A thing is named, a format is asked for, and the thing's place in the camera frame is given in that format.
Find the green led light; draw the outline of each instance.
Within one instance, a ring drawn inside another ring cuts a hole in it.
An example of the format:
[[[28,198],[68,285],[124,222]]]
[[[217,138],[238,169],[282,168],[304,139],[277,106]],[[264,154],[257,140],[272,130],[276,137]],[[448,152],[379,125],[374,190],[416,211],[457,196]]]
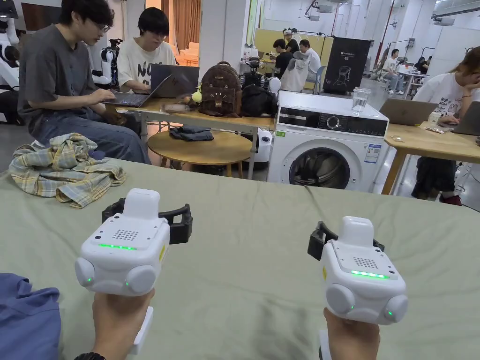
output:
[[[137,250],[137,248],[131,248],[128,246],[121,246],[121,245],[112,245],[112,244],[98,244],[103,248],[113,248],[113,249],[122,249],[122,250]]]
[[[356,271],[352,270],[351,273],[353,275],[358,275],[358,276],[365,276],[365,277],[375,277],[377,279],[389,279],[390,277],[387,275],[380,275],[380,274],[373,274],[373,273],[365,273],[363,271]]]

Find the washing machine control panel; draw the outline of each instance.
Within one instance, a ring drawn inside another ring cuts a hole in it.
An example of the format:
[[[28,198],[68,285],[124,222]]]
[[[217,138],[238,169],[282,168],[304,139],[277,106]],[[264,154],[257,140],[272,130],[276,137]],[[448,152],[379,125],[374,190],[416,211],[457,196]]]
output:
[[[387,121],[381,119],[336,115],[292,108],[281,108],[278,121],[286,125],[379,137],[385,137],[388,125]]]

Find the control knob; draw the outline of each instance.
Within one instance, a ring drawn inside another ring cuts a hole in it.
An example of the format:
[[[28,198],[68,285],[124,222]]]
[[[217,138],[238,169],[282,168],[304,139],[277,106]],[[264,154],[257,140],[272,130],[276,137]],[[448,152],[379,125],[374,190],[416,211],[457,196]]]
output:
[[[327,126],[329,129],[336,129],[340,126],[340,119],[336,116],[331,116],[327,119]]]

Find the label sticker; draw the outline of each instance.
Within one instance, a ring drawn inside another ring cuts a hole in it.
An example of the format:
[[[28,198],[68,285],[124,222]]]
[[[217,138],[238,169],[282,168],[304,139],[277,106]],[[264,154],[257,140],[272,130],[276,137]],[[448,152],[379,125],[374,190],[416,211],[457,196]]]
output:
[[[162,251],[160,252],[160,262],[162,262],[164,254],[165,254],[165,245],[163,245]]]
[[[368,146],[367,156],[365,157],[366,163],[376,164],[378,161],[378,156],[380,155],[380,150],[382,149],[381,145],[370,144]]]

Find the white controller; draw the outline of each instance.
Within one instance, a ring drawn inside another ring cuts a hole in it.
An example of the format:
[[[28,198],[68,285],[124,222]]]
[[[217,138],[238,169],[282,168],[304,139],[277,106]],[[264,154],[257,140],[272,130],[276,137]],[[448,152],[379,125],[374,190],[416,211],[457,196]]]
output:
[[[78,282],[90,291],[123,296],[150,292],[162,270],[170,226],[158,217],[159,193],[132,189],[123,214],[109,217],[82,245]],[[138,354],[153,318],[149,307],[131,354]]]
[[[388,256],[373,245],[370,220],[346,216],[338,240],[329,240],[320,260],[327,308],[336,316],[389,325],[407,312],[407,287]],[[320,332],[322,359],[329,360],[328,334]]]

